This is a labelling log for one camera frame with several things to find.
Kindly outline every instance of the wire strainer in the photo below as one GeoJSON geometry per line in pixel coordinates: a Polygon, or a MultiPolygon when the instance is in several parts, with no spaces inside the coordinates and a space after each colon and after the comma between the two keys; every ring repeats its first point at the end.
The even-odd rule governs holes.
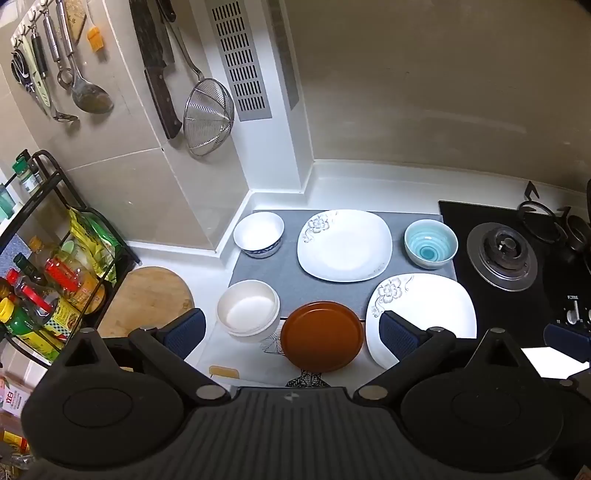
{"type": "Polygon", "coordinates": [[[205,78],[191,60],[178,26],[168,19],[167,23],[183,57],[197,74],[197,85],[185,106],[183,129],[191,154],[202,157],[222,145],[230,135],[234,125],[234,101],[224,85],[215,79],[205,78]]]}

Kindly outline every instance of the black stovetop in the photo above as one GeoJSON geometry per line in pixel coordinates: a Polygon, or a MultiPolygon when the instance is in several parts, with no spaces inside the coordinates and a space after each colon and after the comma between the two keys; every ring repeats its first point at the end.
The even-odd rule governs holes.
{"type": "MultiPolygon", "coordinates": [[[[557,247],[533,237],[517,218],[517,210],[439,202],[443,222],[455,232],[459,247],[453,264],[458,282],[466,289],[476,312],[478,338],[489,328],[507,330],[522,348],[545,346],[543,330],[548,323],[565,323],[573,308],[572,297],[579,303],[581,328],[591,327],[591,274],[581,256],[565,255],[567,247],[557,247]],[[506,225],[523,235],[532,246],[538,261],[533,285],[524,291],[508,292],[484,280],[472,265],[466,250],[468,235],[486,222],[506,225]]],[[[547,215],[529,213],[528,224],[550,230],[553,221],[547,215]]]]}

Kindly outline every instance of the white bowl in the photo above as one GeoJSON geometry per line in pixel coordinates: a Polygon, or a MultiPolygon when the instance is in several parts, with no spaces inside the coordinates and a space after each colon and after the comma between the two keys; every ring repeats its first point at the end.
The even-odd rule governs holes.
{"type": "Polygon", "coordinates": [[[279,250],[284,228],[283,220],[276,213],[253,213],[236,225],[234,243],[250,257],[267,258],[279,250]]]}
{"type": "Polygon", "coordinates": [[[257,343],[279,326],[279,296],[265,282],[243,280],[229,287],[216,307],[217,320],[231,337],[257,343]]]}

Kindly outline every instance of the kitchen knife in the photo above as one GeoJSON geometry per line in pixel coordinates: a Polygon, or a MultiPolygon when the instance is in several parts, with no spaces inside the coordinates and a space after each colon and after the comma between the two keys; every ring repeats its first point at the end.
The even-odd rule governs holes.
{"type": "Polygon", "coordinates": [[[162,45],[160,44],[152,14],[147,0],[129,0],[131,17],[134,21],[135,33],[138,37],[139,50],[144,60],[144,74],[154,106],[160,117],[164,133],[168,139],[174,138],[181,130],[182,123],[174,111],[170,92],[164,81],[164,67],[162,45]]]}
{"type": "Polygon", "coordinates": [[[148,6],[152,13],[154,24],[156,25],[156,33],[158,34],[160,44],[162,45],[164,62],[166,65],[172,65],[174,63],[173,46],[170,44],[170,37],[168,36],[168,30],[166,29],[166,23],[162,12],[158,8],[155,0],[148,0],[148,6]]]}

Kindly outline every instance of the air vent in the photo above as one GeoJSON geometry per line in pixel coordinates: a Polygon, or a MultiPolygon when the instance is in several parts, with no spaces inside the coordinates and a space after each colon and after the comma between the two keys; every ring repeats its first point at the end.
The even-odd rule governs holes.
{"type": "Polygon", "coordinates": [[[290,101],[290,108],[293,110],[297,105],[297,102],[300,101],[300,94],[297,91],[297,83],[295,81],[296,73],[294,71],[293,61],[291,60],[290,44],[287,40],[283,13],[281,12],[279,0],[268,0],[268,4],[269,12],[271,13],[273,32],[275,34],[275,42],[277,44],[277,50],[279,51],[281,70],[283,71],[283,78],[285,79],[287,98],[290,101]]]}
{"type": "Polygon", "coordinates": [[[244,3],[206,0],[206,5],[238,118],[242,122],[271,118],[244,3]]]}

